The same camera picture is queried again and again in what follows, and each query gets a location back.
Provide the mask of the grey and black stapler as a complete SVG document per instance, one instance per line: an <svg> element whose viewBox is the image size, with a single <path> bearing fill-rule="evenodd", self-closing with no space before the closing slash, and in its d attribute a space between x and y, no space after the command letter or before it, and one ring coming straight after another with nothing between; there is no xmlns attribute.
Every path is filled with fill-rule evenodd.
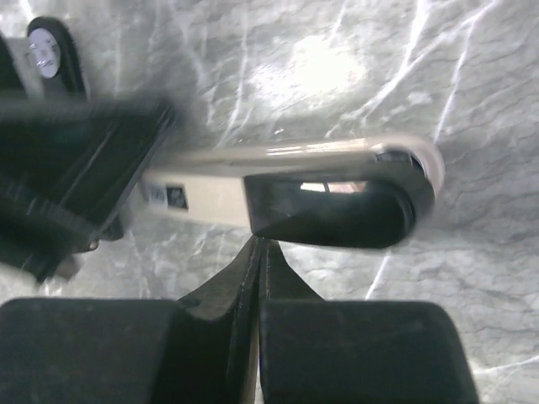
<svg viewBox="0 0 539 404"><path fill-rule="evenodd" d="M278 142L173 154L142 176L161 215L323 247L385 249L430 214L446 168L416 135Z"/></svg>

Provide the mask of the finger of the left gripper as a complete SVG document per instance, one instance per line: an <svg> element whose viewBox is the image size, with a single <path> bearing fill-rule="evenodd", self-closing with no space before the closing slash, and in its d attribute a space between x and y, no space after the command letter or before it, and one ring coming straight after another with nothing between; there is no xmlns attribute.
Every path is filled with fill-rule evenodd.
<svg viewBox="0 0 539 404"><path fill-rule="evenodd" d="M1 260L38 282L98 241L167 135L164 97L1 102Z"/></svg>

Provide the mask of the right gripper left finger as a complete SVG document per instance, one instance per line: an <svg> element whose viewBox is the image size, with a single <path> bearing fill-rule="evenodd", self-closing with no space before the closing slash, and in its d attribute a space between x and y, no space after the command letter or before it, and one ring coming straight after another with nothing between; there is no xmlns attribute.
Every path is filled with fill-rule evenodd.
<svg viewBox="0 0 539 404"><path fill-rule="evenodd" d="M20 298L1 308L4 403L251 403L259 240L178 300Z"/></svg>

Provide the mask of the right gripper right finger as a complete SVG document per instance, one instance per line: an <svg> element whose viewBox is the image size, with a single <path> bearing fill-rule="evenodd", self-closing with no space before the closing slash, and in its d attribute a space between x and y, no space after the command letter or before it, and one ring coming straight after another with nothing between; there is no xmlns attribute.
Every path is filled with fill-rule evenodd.
<svg viewBox="0 0 539 404"><path fill-rule="evenodd" d="M458 331L435 303L325 300L278 243L260 258L259 363L267 403L476 403Z"/></svg>

